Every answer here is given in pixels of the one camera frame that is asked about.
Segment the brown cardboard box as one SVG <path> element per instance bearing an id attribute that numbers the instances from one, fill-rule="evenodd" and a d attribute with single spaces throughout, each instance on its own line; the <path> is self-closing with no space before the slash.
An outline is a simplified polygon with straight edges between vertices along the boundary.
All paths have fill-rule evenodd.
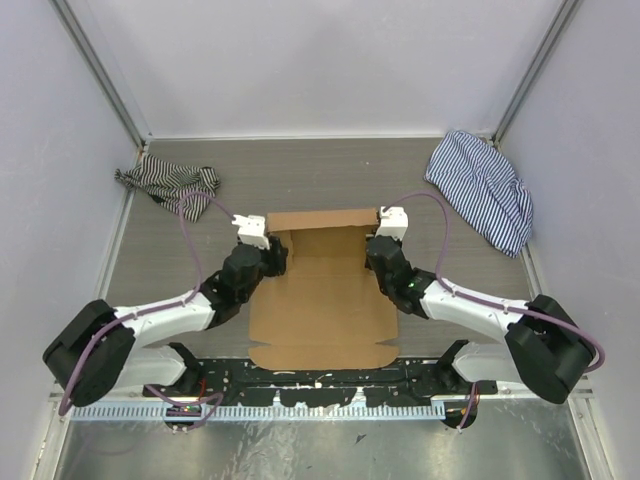
<path id="1" fill-rule="evenodd" d="M 288 255 L 284 275 L 264 279 L 251 297 L 250 359 L 271 371 L 391 364 L 397 310 L 365 266 L 376 210 L 270 213 L 266 225 Z"/>

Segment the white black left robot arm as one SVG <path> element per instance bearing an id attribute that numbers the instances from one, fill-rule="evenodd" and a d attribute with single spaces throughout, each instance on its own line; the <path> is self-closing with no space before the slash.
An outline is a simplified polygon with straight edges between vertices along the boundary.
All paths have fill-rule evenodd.
<path id="1" fill-rule="evenodd" d="M 268 241 L 266 249 L 238 244 L 195 290 L 165 302 L 112 307 L 98 299 L 86 304 L 43 353 L 68 403 L 85 407 L 115 389 L 137 386 L 195 395 L 203 367 L 174 338 L 226 323 L 264 278 L 285 273 L 287 248 L 276 236 Z"/>

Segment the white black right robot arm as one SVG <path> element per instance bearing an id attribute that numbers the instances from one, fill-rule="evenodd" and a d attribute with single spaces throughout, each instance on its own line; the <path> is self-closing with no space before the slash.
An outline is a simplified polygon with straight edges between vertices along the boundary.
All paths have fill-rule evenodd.
<path id="1" fill-rule="evenodd" d="M 401 244 L 388 236 L 368 239 L 365 252 L 381 293 L 398 310 L 451 322 L 495 341 L 464 343 L 443 358 L 440 382 L 451 394 L 466 392 L 474 382 L 502 381 L 562 404 L 599 358 L 595 342 L 551 297 L 515 301 L 463 288 L 412 267 Z"/>

